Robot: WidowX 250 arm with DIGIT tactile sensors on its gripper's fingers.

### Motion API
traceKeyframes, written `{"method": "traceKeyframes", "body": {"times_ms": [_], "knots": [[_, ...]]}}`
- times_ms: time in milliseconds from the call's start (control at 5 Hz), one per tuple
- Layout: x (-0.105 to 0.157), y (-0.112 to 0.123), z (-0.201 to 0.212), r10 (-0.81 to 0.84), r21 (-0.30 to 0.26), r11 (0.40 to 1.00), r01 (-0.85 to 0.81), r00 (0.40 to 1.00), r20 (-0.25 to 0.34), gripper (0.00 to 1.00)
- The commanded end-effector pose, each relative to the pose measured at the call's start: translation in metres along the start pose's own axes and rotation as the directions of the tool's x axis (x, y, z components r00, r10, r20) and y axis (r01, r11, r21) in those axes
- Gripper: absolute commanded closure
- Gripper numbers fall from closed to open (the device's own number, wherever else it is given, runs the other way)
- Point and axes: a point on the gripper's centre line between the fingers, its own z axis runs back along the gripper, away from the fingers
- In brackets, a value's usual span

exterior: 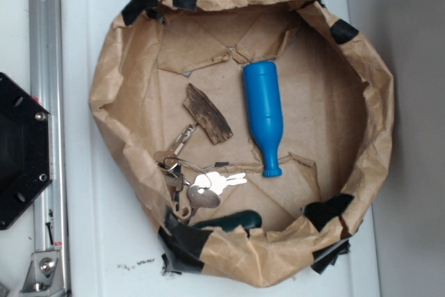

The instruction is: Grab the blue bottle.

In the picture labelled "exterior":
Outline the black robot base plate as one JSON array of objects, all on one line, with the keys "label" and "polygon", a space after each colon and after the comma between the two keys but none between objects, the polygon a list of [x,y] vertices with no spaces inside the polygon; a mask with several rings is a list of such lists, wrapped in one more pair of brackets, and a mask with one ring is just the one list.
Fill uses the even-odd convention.
[{"label": "black robot base plate", "polygon": [[49,113],[1,74],[1,229],[7,230],[51,181]]}]

